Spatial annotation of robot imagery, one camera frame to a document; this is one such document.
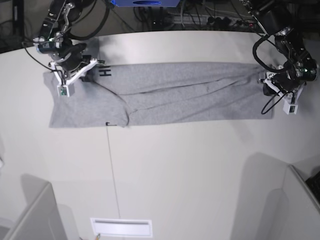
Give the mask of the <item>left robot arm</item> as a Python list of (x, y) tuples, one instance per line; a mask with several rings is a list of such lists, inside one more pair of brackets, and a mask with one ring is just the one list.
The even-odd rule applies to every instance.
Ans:
[[(315, 81), (319, 73), (318, 64), (307, 51), (287, 3), (283, 0), (243, 0), (241, 3), (264, 32), (264, 36), (253, 45), (252, 54), (257, 63), (274, 74), (271, 83), (285, 93)], [(257, 54), (258, 47), (271, 36), (276, 49), (286, 58), (281, 69), (266, 65)]]

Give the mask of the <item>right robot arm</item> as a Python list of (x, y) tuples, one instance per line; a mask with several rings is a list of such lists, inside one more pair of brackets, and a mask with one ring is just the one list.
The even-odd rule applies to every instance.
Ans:
[(89, 6), (95, 7), (96, 3), (95, 0), (53, 0), (37, 36), (32, 40), (39, 53), (52, 59), (48, 65), (40, 65), (57, 74), (62, 85), (66, 85), (67, 81), (72, 79), (94, 81), (93, 70), (89, 66), (94, 59), (91, 55), (83, 54), (87, 48), (85, 41), (100, 32), (114, 5), (109, 0), (103, 1), (103, 18), (90, 34), (76, 36), (71, 33), (71, 29), (87, 17), (81, 17), (83, 10)]

